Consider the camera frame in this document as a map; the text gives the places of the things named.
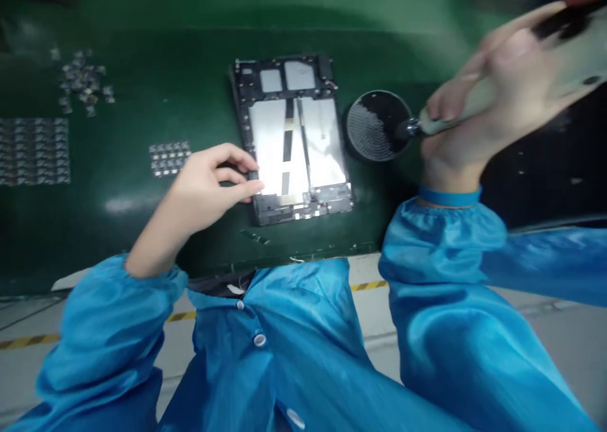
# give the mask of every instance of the coat button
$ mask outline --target coat button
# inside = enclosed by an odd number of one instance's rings
[[[286,410],[286,415],[289,417],[289,419],[291,421],[293,421],[293,424],[296,425],[297,427],[299,427],[301,430],[305,429],[305,422],[303,419],[301,419],[299,417],[299,415],[291,409],[287,409]]]
[[[266,336],[263,334],[257,334],[253,339],[253,343],[256,347],[263,347],[266,344]]]

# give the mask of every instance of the worker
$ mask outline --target worker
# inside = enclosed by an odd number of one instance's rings
[[[554,73],[529,28],[547,5],[497,29],[428,101],[452,120],[482,70],[496,104],[422,143],[418,197],[396,211],[379,271],[388,281],[403,385],[371,364],[344,259],[256,272],[240,299],[188,291],[195,355],[157,423],[162,328],[187,275],[189,236],[263,189],[231,144],[192,154],[129,254],[92,268],[72,291],[61,341],[37,380],[42,403],[15,431],[596,431],[533,330],[483,285],[484,252],[506,240],[478,203],[500,150],[588,90],[547,98]],[[239,172],[222,168],[229,162]],[[222,187],[220,182],[234,183]]]

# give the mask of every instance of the sleeve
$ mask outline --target sleeve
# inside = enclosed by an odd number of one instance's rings
[[[478,430],[597,431],[527,321],[482,284],[483,253],[505,240],[481,204],[399,207],[379,270],[403,384]]]
[[[42,403],[11,432],[156,427],[162,372],[154,361],[164,341],[162,326],[187,275],[174,267],[161,277],[138,280],[125,271],[125,257],[92,268],[70,294],[61,341],[37,379]]]

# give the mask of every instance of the blue anti-static coat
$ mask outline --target blue anti-static coat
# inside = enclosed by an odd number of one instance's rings
[[[483,252],[505,243],[482,205],[396,212],[379,269],[404,387],[365,353],[344,259],[259,271],[241,302],[188,292],[195,356],[158,425],[154,360],[187,276],[136,280],[110,258],[70,295],[43,403],[12,431],[595,431],[525,319],[483,285]]]

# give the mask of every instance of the green workbench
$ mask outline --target green workbench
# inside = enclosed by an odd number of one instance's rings
[[[327,52],[343,114],[372,89],[416,112],[498,15],[469,0],[80,0],[77,8],[0,0],[59,44],[91,48],[116,104],[87,118],[73,102],[69,185],[0,188],[0,295],[46,293],[60,277],[130,250],[171,179],[150,172],[151,144],[240,144],[227,70],[236,58]],[[44,54],[0,54],[0,117],[62,116],[59,73]],[[179,256],[191,276],[379,250],[397,205],[414,195],[418,145],[376,166],[348,156],[354,211],[252,228],[246,205],[194,235]],[[243,235],[269,240],[260,244]]]

